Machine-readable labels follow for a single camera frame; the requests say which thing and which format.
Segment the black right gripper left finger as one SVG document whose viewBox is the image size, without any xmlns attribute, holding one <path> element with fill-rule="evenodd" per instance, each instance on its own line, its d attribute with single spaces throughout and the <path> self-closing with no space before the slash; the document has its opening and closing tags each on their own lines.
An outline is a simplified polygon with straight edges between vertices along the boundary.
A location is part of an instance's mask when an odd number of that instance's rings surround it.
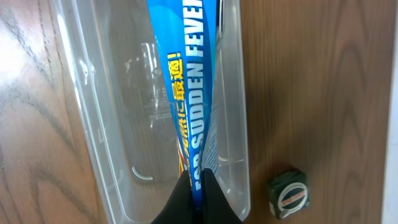
<svg viewBox="0 0 398 224">
<path fill-rule="evenodd" d="M 183 171 L 165 207 L 152 224 L 191 224 L 193 219 L 192 187 L 188 171 Z"/>
</svg>

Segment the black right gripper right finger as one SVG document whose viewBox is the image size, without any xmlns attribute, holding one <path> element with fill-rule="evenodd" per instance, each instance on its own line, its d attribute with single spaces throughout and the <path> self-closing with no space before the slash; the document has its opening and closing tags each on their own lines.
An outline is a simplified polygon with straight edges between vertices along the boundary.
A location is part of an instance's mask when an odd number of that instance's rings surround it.
<svg viewBox="0 0 398 224">
<path fill-rule="evenodd" d="M 202 223 L 243 224 L 230 207 L 224 193 L 210 169 L 204 169 L 202 177 Z"/>
</svg>

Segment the green square box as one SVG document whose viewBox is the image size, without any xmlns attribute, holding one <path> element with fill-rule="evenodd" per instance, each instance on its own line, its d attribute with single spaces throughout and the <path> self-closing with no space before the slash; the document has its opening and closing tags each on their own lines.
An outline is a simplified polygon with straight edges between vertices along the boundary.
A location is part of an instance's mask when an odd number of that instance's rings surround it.
<svg viewBox="0 0 398 224">
<path fill-rule="evenodd" d="M 310 205 L 307 175 L 290 169 L 267 181 L 270 211 L 281 220 Z"/>
</svg>

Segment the blue fever patch box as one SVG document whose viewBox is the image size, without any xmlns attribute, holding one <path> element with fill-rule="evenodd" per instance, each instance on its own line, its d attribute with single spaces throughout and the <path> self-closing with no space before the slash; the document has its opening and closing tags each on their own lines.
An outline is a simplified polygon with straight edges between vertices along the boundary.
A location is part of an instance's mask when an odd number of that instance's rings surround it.
<svg viewBox="0 0 398 224">
<path fill-rule="evenodd" d="M 215 84 L 218 3 L 148 0 L 180 166 L 187 170 L 193 207 L 203 206 L 201 163 L 211 123 Z"/>
</svg>

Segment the clear plastic container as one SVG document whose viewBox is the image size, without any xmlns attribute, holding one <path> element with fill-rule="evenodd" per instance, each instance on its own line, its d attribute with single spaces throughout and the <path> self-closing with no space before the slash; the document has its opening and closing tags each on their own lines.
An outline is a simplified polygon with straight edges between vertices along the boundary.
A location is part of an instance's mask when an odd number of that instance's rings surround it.
<svg viewBox="0 0 398 224">
<path fill-rule="evenodd" d="M 179 176 L 177 133 L 145 1 L 52 1 L 109 223 L 150 223 Z M 203 167 L 237 216 L 251 209 L 239 1 L 219 1 Z"/>
</svg>

